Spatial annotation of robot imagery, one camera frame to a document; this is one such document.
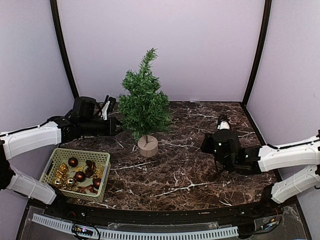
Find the small green christmas tree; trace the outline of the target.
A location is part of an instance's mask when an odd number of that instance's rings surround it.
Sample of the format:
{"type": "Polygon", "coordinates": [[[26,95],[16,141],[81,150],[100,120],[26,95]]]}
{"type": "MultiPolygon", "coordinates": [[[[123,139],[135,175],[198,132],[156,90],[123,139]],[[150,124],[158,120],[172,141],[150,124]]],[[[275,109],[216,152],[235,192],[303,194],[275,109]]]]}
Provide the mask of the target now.
{"type": "Polygon", "coordinates": [[[137,141],[143,157],[158,153],[159,143],[152,134],[167,131],[172,120],[169,97],[161,91],[161,82],[152,71],[157,57],[157,49],[151,48],[142,57],[138,71],[126,72],[121,85],[127,94],[120,95],[118,102],[123,128],[137,141]]]}

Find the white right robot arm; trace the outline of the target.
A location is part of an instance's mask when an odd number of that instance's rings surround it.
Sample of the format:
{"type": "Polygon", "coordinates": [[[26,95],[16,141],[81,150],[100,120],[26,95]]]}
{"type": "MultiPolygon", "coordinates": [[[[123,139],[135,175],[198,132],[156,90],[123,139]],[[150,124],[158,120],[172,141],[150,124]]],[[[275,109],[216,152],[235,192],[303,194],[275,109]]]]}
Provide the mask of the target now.
{"type": "Polygon", "coordinates": [[[302,170],[280,182],[264,188],[255,213],[266,217],[275,204],[314,187],[320,188],[320,136],[283,145],[258,145],[242,147],[239,137],[229,129],[207,133],[200,150],[212,154],[214,161],[224,170],[241,175],[258,175],[275,169],[304,166],[302,170]]]}

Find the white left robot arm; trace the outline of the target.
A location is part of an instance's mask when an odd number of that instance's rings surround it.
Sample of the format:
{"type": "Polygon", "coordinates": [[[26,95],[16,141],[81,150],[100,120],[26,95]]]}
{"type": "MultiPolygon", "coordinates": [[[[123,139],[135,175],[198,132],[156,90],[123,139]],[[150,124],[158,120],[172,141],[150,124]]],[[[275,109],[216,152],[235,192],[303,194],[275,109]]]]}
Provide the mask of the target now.
{"type": "Polygon", "coordinates": [[[109,117],[116,104],[107,96],[102,105],[92,97],[74,100],[73,108],[65,116],[52,116],[44,123],[0,134],[0,188],[11,190],[46,205],[60,218],[67,218],[70,206],[57,197],[57,188],[26,175],[9,161],[21,154],[64,144],[85,136],[116,136],[122,132],[122,123],[109,117]]]}

